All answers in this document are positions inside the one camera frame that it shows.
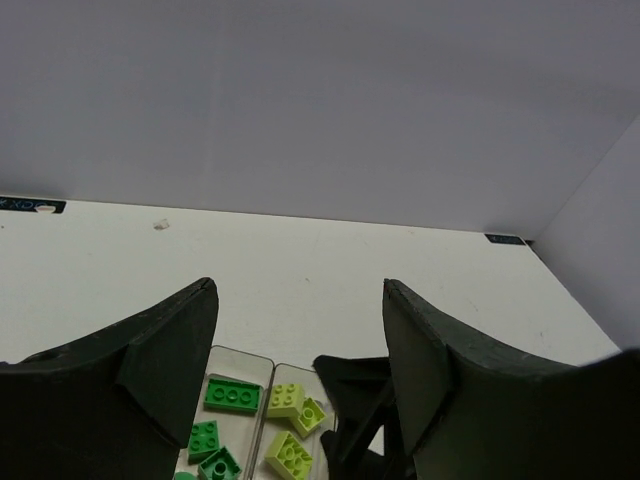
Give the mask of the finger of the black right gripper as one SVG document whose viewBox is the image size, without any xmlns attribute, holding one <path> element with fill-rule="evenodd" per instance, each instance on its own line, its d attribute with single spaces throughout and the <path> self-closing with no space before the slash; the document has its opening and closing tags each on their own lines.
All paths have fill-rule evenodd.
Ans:
<svg viewBox="0 0 640 480">
<path fill-rule="evenodd" d="M 337 417 L 321 435 L 331 479 L 413 479 L 389 359 L 320 355 L 313 367 Z"/>
</svg>

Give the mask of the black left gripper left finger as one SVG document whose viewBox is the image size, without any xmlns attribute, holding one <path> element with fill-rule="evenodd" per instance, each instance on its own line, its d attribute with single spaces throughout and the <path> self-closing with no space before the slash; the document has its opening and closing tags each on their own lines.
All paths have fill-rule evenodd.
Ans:
<svg viewBox="0 0 640 480">
<path fill-rule="evenodd" d="M 170 479 L 219 311 L 201 278 L 85 337 L 1 365 L 4 479 Z"/>
</svg>

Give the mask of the dark green square lego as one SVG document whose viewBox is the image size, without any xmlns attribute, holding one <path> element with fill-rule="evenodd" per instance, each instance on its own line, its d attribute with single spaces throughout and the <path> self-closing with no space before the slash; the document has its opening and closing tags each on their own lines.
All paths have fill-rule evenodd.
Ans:
<svg viewBox="0 0 640 480">
<path fill-rule="evenodd" d="M 211 378 L 203 405 L 210 410 L 255 414 L 260 407 L 262 387 L 248 382 Z"/>
</svg>

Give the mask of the dark green lego plate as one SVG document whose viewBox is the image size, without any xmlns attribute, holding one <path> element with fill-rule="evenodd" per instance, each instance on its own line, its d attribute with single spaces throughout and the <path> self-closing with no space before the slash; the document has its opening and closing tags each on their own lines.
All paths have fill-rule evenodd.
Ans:
<svg viewBox="0 0 640 480">
<path fill-rule="evenodd" d="M 220 448 L 218 426 L 215 420 L 192 425 L 188 442 L 189 464 L 198 464 Z"/>
</svg>

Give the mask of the dark green sloped lego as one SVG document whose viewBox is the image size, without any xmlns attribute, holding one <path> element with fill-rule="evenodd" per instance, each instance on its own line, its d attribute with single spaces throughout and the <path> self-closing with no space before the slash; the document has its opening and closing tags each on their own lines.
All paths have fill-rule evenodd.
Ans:
<svg viewBox="0 0 640 480">
<path fill-rule="evenodd" d="M 200 480 L 236 480 L 241 472 L 241 467 L 225 446 L 198 465 Z"/>
</svg>

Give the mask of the dark green curved lego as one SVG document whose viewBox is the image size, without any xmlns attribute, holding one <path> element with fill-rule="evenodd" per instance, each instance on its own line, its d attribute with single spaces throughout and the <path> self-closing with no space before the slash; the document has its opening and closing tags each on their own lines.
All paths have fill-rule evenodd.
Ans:
<svg viewBox="0 0 640 480">
<path fill-rule="evenodd" d="M 176 472 L 173 476 L 173 480 L 197 480 L 197 477 L 190 472 Z"/>
</svg>

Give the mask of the lime green square lego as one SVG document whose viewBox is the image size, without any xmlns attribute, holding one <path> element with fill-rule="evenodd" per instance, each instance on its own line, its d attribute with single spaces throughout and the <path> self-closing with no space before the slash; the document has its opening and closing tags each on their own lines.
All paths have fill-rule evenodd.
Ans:
<svg viewBox="0 0 640 480">
<path fill-rule="evenodd" d="M 301 439 L 306 439 L 315 432 L 327 415 L 316 400 L 306 397 L 302 404 L 302 411 L 291 418 L 291 424 Z"/>
</svg>

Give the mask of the pale green curved lego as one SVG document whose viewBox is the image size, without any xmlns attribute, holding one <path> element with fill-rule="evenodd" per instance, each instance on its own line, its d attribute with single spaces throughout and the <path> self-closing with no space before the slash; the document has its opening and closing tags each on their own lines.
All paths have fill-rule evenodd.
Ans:
<svg viewBox="0 0 640 480">
<path fill-rule="evenodd" d="M 266 417 L 297 418 L 302 414 L 305 390 L 301 384 L 285 383 L 271 387 Z"/>
</svg>

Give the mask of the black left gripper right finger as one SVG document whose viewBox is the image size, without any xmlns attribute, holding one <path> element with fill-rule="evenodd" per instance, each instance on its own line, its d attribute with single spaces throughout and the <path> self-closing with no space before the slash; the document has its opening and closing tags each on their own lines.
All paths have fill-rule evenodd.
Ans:
<svg viewBox="0 0 640 480">
<path fill-rule="evenodd" d="M 397 280 L 383 322 L 406 453 L 422 479 L 635 479 L 639 353 L 542 358 Z"/>
</svg>

